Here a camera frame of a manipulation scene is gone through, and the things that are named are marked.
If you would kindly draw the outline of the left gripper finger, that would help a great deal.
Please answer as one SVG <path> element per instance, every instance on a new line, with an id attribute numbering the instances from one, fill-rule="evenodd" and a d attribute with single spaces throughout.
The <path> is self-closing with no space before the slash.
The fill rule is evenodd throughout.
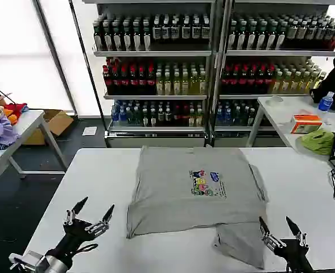
<path id="1" fill-rule="evenodd" d="M 77 202 L 76 205 L 71 210 L 66 210 L 66 216 L 63 221 L 64 226 L 73 224 L 74 220 L 76 219 L 76 216 L 80 213 L 87 200 L 88 196 L 86 196 L 81 201 Z"/>
<path id="2" fill-rule="evenodd" d="M 105 231 L 109 229 L 109 222 L 112 218 L 113 210 L 114 210 L 114 204 L 108 209 L 106 214 L 103 216 L 102 220 L 86 227 L 85 231 L 94 237 L 99 237 L 101 234 L 103 234 Z"/>

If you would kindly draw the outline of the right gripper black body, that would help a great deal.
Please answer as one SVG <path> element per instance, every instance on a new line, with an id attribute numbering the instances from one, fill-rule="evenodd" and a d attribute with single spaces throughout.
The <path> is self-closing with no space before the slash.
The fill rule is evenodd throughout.
<path id="1" fill-rule="evenodd" d="M 287 262 L 287 272 L 314 272 L 306 257 L 308 247 L 301 246 L 296 239 L 282 239 L 282 242 L 285 246 L 274 248 L 274 254 Z"/>

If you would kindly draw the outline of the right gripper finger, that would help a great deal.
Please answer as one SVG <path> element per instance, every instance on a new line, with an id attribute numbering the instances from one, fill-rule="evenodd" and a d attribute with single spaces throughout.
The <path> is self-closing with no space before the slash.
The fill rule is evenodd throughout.
<path id="1" fill-rule="evenodd" d="M 284 242 L 275 238 L 270 233 L 270 230 L 262 217 L 259 217 L 259 223 L 260 223 L 260 230 L 262 233 L 262 241 L 271 251 L 275 251 L 277 249 L 283 249 L 284 247 L 286 247 L 286 244 Z"/>
<path id="2" fill-rule="evenodd" d="M 298 225 L 294 223 L 288 216 L 286 217 L 286 221 L 291 233 L 294 236 L 294 239 L 286 240 L 286 246 L 308 248 L 309 245 L 307 244 L 307 233 L 303 233 Z"/>

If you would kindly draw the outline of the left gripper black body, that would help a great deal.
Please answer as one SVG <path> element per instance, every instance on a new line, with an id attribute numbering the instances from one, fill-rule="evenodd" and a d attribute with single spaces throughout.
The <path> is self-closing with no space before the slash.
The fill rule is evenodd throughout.
<path id="1" fill-rule="evenodd" d="M 46 255 L 53 256 L 58 260 L 71 260 L 84 242 L 95 239 L 95 235 L 85 230 L 91 225 L 91 223 L 79 219 L 74 219 L 71 225 L 64 225 L 65 235 L 54 249 L 46 252 Z"/>

